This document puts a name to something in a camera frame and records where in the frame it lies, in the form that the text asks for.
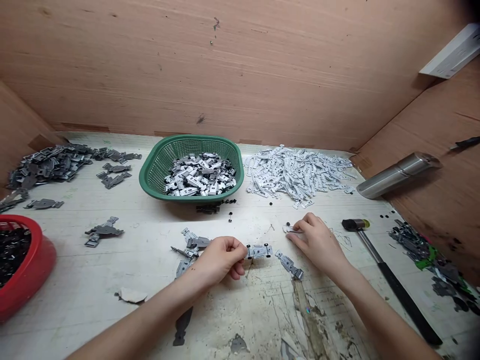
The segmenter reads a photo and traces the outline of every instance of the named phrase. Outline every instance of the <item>hand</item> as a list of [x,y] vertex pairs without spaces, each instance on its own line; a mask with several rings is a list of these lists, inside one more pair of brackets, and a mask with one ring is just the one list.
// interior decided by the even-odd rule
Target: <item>hand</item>
[[236,238],[216,237],[189,270],[197,271],[209,287],[221,282],[227,274],[233,280],[240,280],[240,276],[245,275],[242,264],[246,255],[247,248]]
[[331,278],[337,271],[342,271],[345,265],[350,265],[337,238],[318,216],[311,212],[307,213],[302,220],[293,225],[293,229],[303,230],[306,240],[300,239],[292,232],[286,234],[286,237],[328,277]]

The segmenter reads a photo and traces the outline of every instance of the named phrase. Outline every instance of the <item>right hand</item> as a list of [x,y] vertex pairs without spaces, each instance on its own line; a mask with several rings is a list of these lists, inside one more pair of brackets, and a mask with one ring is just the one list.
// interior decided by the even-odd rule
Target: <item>right hand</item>
[[350,265],[337,238],[318,216],[308,212],[293,225],[293,230],[303,230],[306,240],[300,239],[293,232],[286,234],[286,237],[328,277],[345,269],[345,265]]

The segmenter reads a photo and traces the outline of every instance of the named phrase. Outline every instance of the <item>red plastic basket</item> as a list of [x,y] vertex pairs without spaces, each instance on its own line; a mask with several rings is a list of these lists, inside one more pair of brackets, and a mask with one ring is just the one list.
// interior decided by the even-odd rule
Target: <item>red plastic basket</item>
[[30,229],[31,243],[18,270],[0,289],[0,323],[20,310],[42,287],[57,259],[54,245],[35,221],[20,215],[0,215],[0,230],[18,228]]

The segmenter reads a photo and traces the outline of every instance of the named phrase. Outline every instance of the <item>wooden panel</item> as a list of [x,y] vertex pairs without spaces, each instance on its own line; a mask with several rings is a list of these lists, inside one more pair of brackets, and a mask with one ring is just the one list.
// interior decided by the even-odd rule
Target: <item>wooden panel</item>
[[0,199],[8,174],[22,157],[65,141],[56,136],[49,125],[0,81]]
[[342,150],[428,86],[418,71],[468,22],[448,0],[3,0],[0,10],[1,76],[56,130]]
[[480,146],[448,152],[480,135],[480,57],[423,92],[361,149],[353,161],[369,178],[413,151],[439,157],[443,169],[386,196],[419,231],[480,286]]

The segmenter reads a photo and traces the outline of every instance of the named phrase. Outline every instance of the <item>basket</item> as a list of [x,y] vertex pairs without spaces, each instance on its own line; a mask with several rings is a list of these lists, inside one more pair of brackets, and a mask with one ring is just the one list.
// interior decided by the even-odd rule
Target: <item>basket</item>
[[0,323],[8,320],[42,287],[57,259],[52,242],[31,218],[0,215],[0,230],[29,229],[31,242],[20,267],[0,289]]
[[[217,153],[222,159],[229,159],[236,170],[236,185],[220,195],[212,196],[170,196],[165,191],[165,177],[170,175],[172,161],[195,153]],[[213,203],[221,201],[236,192],[244,181],[244,165],[239,147],[232,141],[219,136],[174,135],[159,141],[151,150],[140,170],[140,186],[152,198],[176,203]]]

